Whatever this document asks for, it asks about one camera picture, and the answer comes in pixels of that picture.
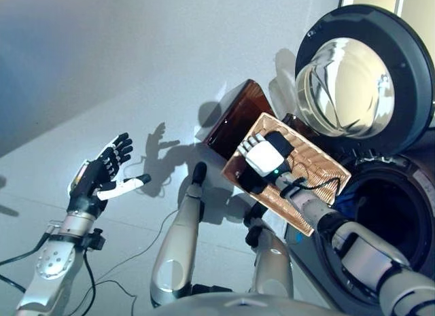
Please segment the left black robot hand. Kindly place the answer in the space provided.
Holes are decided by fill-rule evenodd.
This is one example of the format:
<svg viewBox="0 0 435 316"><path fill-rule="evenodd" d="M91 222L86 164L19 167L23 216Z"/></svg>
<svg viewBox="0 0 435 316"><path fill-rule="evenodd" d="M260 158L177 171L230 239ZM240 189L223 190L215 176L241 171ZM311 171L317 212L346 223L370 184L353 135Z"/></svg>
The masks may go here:
<svg viewBox="0 0 435 316"><path fill-rule="evenodd" d="M132 192L151 181L148 174L116 179L121 166L131 159L133 140L122 133L107 143L92 160L85 160L67 189L68 212L99 217L108 200Z"/></svg>

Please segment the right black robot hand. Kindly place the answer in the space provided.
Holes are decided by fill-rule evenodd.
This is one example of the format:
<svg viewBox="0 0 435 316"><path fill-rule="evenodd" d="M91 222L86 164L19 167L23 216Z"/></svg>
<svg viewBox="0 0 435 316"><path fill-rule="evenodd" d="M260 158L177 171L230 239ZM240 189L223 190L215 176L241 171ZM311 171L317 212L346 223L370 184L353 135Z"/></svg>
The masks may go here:
<svg viewBox="0 0 435 316"><path fill-rule="evenodd" d="M283 154L261 133L248 136L237 151L246 163L266 182L275 184L277 179L290 173L290 165Z"/></svg>

